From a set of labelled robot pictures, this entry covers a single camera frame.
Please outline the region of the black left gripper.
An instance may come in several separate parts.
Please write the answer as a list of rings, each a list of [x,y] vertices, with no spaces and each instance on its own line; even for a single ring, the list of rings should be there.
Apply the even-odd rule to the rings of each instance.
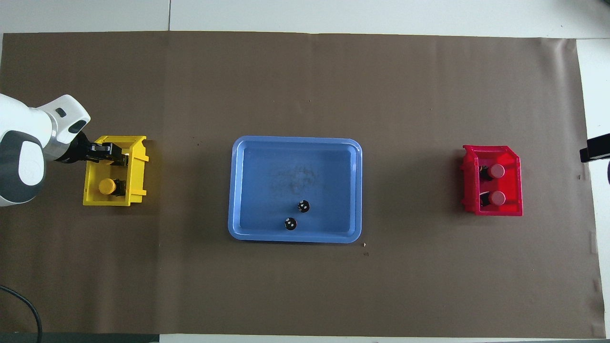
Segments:
[[[56,159],[57,162],[66,164],[87,160],[93,163],[101,163],[102,165],[126,167],[129,158],[122,154],[122,148],[115,143],[90,143],[86,134],[81,131],[68,145],[64,154]]]

